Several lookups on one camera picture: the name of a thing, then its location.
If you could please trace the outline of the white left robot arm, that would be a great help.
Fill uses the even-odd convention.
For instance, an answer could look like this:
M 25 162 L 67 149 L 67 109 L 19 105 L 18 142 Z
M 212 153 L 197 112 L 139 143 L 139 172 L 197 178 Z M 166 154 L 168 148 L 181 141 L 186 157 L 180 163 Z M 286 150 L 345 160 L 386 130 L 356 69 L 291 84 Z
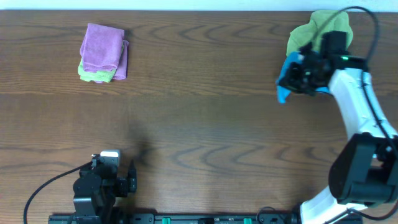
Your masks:
M 80 170 L 80 177 L 73 184 L 77 224 L 129 223 L 129 216 L 114 204 L 117 198 L 137 190 L 137 172 L 131 161 L 127 176 L 118 177 L 118 162 L 115 157 L 98 157 L 89 168 Z

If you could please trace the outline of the blue microfiber cloth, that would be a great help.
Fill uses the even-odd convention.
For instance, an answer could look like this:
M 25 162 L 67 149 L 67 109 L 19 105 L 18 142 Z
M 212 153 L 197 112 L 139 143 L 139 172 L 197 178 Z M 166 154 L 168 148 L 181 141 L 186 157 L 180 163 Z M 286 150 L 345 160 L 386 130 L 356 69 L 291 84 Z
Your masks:
M 315 96 L 317 93 L 331 95 L 328 87 L 302 88 L 300 86 L 303 60 L 304 56 L 300 52 L 292 52 L 286 58 L 276 81 L 277 100 L 280 104 L 286 103 L 286 99 L 291 93 L 310 96 Z

